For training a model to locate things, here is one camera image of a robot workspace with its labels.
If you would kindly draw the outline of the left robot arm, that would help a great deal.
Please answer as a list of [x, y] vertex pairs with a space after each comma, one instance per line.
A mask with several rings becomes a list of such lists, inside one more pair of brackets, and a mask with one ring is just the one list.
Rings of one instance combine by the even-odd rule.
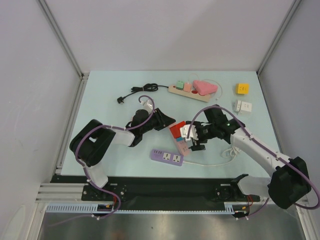
[[87, 181], [94, 186], [92, 194], [99, 200], [105, 200], [110, 195], [110, 187], [106, 185], [109, 180], [101, 160], [111, 144], [135, 147], [142, 141], [143, 134], [151, 130], [160, 131], [175, 122], [174, 118], [167, 116], [159, 108], [154, 111], [137, 110], [125, 128], [103, 125], [92, 119], [69, 144]]

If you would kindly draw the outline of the red cube socket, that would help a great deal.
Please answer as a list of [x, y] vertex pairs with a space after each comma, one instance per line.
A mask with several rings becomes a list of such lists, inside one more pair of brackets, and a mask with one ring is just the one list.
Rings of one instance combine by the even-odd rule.
[[174, 139], [180, 138], [181, 137], [181, 132], [180, 128], [182, 128], [184, 125], [186, 125], [185, 121], [181, 121], [177, 124], [172, 124], [169, 126], [169, 130], [173, 136]]

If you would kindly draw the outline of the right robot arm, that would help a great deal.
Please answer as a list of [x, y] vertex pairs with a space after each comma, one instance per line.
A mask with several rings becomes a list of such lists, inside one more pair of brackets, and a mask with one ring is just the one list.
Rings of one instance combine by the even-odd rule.
[[193, 142], [192, 150], [199, 150], [200, 144], [218, 138], [246, 153], [268, 174], [267, 177], [248, 174], [237, 177], [236, 185], [230, 188], [235, 200], [242, 201], [248, 195], [257, 195], [271, 199], [281, 209], [288, 209], [297, 205], [311, 191], [319, 193], [310, 180], [307, 164], [302, 158], [289, 157], [271, 149], [224, 107], [215, 104], [200, 112], [206, 116], [206, 125], [193, 118], [180, 128], [183, 138]]

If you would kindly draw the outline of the yellow cube socket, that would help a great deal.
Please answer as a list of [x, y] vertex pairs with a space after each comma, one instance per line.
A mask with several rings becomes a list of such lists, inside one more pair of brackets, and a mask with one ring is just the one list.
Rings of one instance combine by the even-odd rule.
[[248, 83], [237, 83], [235, 86], [235, 93], [237, 95], [247, 95], [249, 93], [250, 85]]

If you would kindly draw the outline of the pink power strip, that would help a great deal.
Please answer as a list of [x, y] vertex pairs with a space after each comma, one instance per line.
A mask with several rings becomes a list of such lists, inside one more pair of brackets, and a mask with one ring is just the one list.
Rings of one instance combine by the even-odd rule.
[[173, 143], [175, 144], [178, 152], [183, 156], [188, 156], [190, 154], [190, 149], [188, 148], [188, 145], [185, 139], [182, 141], [176, 141], [176, 139], [172, 136], [172, 134], [171, 134], [171, 137], [173, 139]]

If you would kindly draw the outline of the white cube socket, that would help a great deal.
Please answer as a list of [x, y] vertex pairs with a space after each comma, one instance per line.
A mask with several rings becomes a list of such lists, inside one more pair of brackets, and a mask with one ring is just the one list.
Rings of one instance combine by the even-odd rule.
[[252, 113], [253, 105], [250, 102], [242, 101], [237, 99], [234, 102], [233, 110], [238, 115], [250, 115]]

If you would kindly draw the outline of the purple power strip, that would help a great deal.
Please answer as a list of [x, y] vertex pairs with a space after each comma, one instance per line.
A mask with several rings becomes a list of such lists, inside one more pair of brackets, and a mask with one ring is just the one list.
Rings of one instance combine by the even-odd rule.
[[178, 153], [168, 152], [161, 149], [152, 149], [150, 152], [152, 161], [181, 167], [184, 163], [184, 156]]

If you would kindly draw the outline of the blue adapter plug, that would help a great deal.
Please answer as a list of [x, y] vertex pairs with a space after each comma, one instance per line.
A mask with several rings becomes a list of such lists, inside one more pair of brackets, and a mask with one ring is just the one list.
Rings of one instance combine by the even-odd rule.
[[175, 140], [176, 140], [177, 142], [179, 142], [179, 141], [183, 141], [184, 138], [180, 136], [180, 137], [177, 137]]

